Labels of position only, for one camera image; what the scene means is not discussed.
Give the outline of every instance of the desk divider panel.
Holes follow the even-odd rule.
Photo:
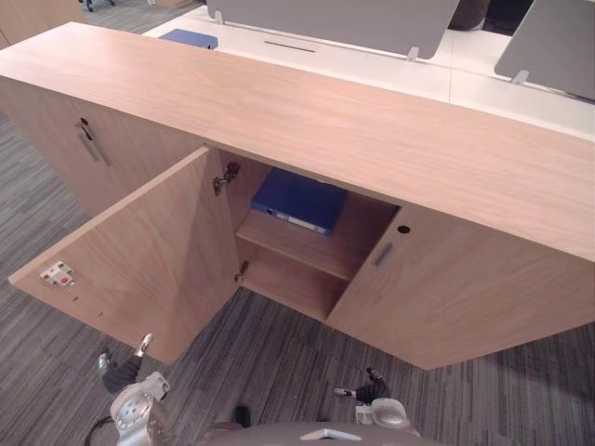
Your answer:
[[[595,100],[595,3],[535,0],[496,73]]]
[[[431,58],[458,0],[209,0],[223,20]]]

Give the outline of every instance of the metal handle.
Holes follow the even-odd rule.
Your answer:
[[[377,268],[380,267],[386,261],[386,259],[389,258],[393,248],[394,245],[392,243],[387,244],[380,253],[380,256],[378,256],[378,258],[374,262],[374,266]]]
[[[99,156],[101,157],[101,160],[105,163],[105,165],[110,167],[112,165],[112,162],[106,156],[105,152],[103,151],[103,149],[97,142],[97,138],[95,138],[95,136],[93,135],[93,132],[91,131],[91,128],[89,127],[89,121],[85,118],[81,118],[80,123],[76,123],[76,126],[83,129],[83,131],[85,132],[86,139],[88,139],[89,141],[93,141],[93,144],[95,145],[95,149],[97,150]]]
[[[93,158],[93,161],[95,161],[95,162],[99,161],[99,158],[97,157],[97,155],[95,154],[95,152],[93,152],[91,150],[91,147],[89,146],[89,144],[88,144],[88,142],[86,140],[86,137],[83,134],[81,134],[81,133],[78,134],[78,137],[83,142],[83,145],[85,146],[86,151],[89,152],[89,155],[91,155],[91,158]]]
[[[98,144],[96,139],[93,139],[93,144],[95,144],[95,148],[97,149],[97,152],[99,153],[99,156],[101,157],[101,159],[103,160],[103,162],[108,166],[112,166],[112,162],[110,161],[110,159],[105,156],[105,153],[103,152],[103,150],[101,149],[101,146]]]

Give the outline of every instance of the blue folder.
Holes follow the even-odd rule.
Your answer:
[[[214,35],[193,33],[185,30],[170,31],[159,37],[160,39],[180,42],[181,44],[199,46],[200,48],[215,49],[218,46],[218,39]]]
[[[252,207],[323,235],[330,235],[347,192],[315,179],[274,168],[252,201]]]

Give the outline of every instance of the grey carpet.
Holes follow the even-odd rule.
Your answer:
[[[86,7],[81,7],[85,11],[86,19],[92,25],[132,33],[145,33],[202,4],[198,0],[189,0],[188,4],[181,7],[152,7],[145,0],[114,0],[114,2],[115,7],[107,0],[93,0],[94,12],[88,12]]]
[[[5,278],[88,217],[2,117],[0,160]],[[3,280],[0,444],[82,444],[111,402],[96,370],[104,346],[119,358],[131,353]],[[171,437],[187,445],[211,422],[227,419],[237,403],[247,404],[258,423],[351,420],[352,402],[336,399],[332,388],[359,386],[369,365],[387,376],[424,437],[456,445],[593,444],[595,324],[424,372],[241,290],[183,358],[171,367],[147,359],[141,375],[157,370],[171,384],[165,401]],[[113,444],[112,426],[97,444]]]

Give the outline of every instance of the white desk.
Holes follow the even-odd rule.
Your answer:
[[[513,85],[494,73],[510,39],[505,35],[447,30],[432,59],[409,62],[382,51],[220,25],[208,16],[206,7],[145,35],[159,37],[174,29],[215,35],[218,51],[431,98],[595,141],[595,105],[538,85]]]

